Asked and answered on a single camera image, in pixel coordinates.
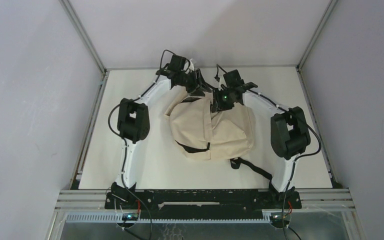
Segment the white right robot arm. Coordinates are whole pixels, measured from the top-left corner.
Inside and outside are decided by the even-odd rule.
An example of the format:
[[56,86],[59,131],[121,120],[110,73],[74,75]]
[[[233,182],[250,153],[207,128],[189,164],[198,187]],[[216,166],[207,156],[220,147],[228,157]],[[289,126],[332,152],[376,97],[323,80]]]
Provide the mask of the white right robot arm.
[[306,148],[311,144],[310,134],[315,130],[306,121],[301,107],[287,107],[257,91],[253,82],[246,83],[238,70],[227,72],[217,66],[215,80],[219,87],[212,91],[212,111],[223,112],[233,109],[236,104],[248,107],[270,121],[270,145],[278,160],[274,173],[268,173],[251,162],[236,157],[230,160],[233,169],[246,165],[254,172],[269,180],[269,203],[282,208],[295,191],[294,174],[299,159],[307,157]]

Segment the beige canvas backpack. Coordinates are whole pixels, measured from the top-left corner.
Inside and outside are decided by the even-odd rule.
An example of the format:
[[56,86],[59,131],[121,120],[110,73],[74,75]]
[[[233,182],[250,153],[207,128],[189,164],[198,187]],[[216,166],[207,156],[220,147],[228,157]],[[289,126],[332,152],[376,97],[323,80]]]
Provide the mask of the beige canvas backpack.
[[173,140],[184,156],[195,161],[229,161],[232,169],[245,165],[267,180],[272,174],[243,157],[255,146],[256,119],[239,103],[212,112],[213,94],[181,90],[164,113]]

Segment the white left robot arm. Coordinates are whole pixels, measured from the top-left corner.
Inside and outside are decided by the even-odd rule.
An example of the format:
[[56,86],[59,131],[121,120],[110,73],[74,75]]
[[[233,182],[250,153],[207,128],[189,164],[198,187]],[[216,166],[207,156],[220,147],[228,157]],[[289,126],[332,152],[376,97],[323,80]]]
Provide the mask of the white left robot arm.
[[115,184],[124,188],[118,193],[116,200],[125,209],[133,207],[137,200],[133,192],[137,182],[137,147],[147,138],[151,129],[149,110],[176,86],[183,87],[187,95],[193,97],[203,97],[212,91],[192,60],[173,54],[169,63],[160,65],[146,90],[132,99],[123,98],[110,112],[113,114],[118,111],[117,129],[112,132],[124,143],[123,161]]

